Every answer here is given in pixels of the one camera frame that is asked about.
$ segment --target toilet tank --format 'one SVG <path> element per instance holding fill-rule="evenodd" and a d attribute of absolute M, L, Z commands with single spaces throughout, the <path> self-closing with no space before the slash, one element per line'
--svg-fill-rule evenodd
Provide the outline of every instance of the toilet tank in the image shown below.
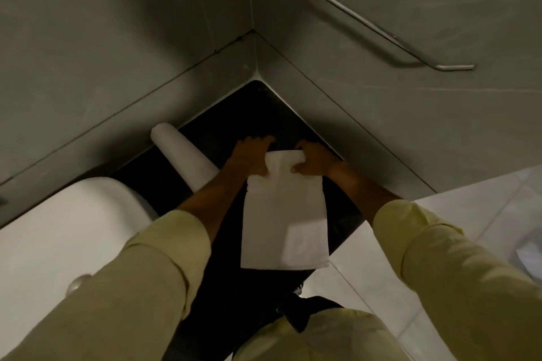
<path fill-rule="evenodd" d="M 106 177 L 72 184 L 0 229 L 0 358 L 156 218 L 134 191 Z"/>

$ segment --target light yellow shirt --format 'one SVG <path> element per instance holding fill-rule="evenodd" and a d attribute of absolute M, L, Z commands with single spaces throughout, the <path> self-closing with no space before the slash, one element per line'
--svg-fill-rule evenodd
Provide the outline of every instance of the light yellow shirt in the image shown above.
<path fill-rule="evenodd" d="M 386 204 L 373 229 L 458 360 L 542 359 L 542 289 L 528 276 L 414 203 Z M 166 214 L 4 359 L 159 361 L 190 311 L 209 256 L 209 238 L 195 217 Z M 314 314 L 301 334 L 281 318 L 235 356 L 275 359 L 408 360 L 378 317 L 348 309 Z"/>

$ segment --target yellow sleeve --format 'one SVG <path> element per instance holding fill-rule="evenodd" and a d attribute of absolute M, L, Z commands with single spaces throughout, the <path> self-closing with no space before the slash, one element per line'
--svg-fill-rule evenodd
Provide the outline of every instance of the yellow sleeve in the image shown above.
<path fill-rule="evenodd" d="M 395 200 L 375 236 L 460 361 L 542 356 L 542 288 L 424 208 Z"/>
<path fill-rule="evenodd" d="M 4 360 L 159 361 L 190 310 L 210 252 L 197 218 L 166 214 L 129 240 Z"/>

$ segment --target gray wall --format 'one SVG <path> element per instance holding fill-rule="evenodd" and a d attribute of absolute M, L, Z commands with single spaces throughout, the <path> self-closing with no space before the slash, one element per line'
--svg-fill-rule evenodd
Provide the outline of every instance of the gray wall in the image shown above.
<path fill-rule="evenodd" d="M 342 1 L 443 62 L 479 67 L 420 66 L 324 0 L 253 0 L 255 29 L 437 192 L 541 162 L 542 0 Z M 266 58 L 258 50 L 273 79 Z"/>
<path fill-rule="evenodd" d="M 0 224 L 251 78 L 251 40 L 212 56 L 250 29 L 249 0 L 0 0 Z"/>

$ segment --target metal towel rail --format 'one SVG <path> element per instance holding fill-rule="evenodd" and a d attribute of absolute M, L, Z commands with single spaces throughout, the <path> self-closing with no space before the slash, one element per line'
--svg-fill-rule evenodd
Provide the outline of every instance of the metal towel rail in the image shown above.
<path fill-rule="evenodd" d="M 429 67 L 435 70 L 439 70 L 441 72 L 453 72 L 457 70 L 474 70 L 476 65 L 443 65 L 438 63 L 435 59 L 427 56 L 426 54 L 420 52 L 415 47 L 411 46 L 409 43 L 401 40 L 398 36 L 394 35 L 393 33 L 388 32 L 387 30 L 381 28 L 376 23 L 371 22 L 369 19 L 361 16 L 360 14 L 356 13 L 354 10 L 350 9 L 348 6 L 343 5 L 338 0 L 327 0 L 329 3 L 334 5 L 337 9 L 342 10 L 344 13 L 349 15 L 350 17 L 353 17 L 358 22 L 362 23 L 363 25 L 367 26 L 372 31 L 378 33 L 380 36 L 388 39 L 390 42 L 392 42 L 394 45 L 399 46 L 401 49 L 409 53 L 410 55 L 416 57 L 419 61 L 425 63 Z"/>

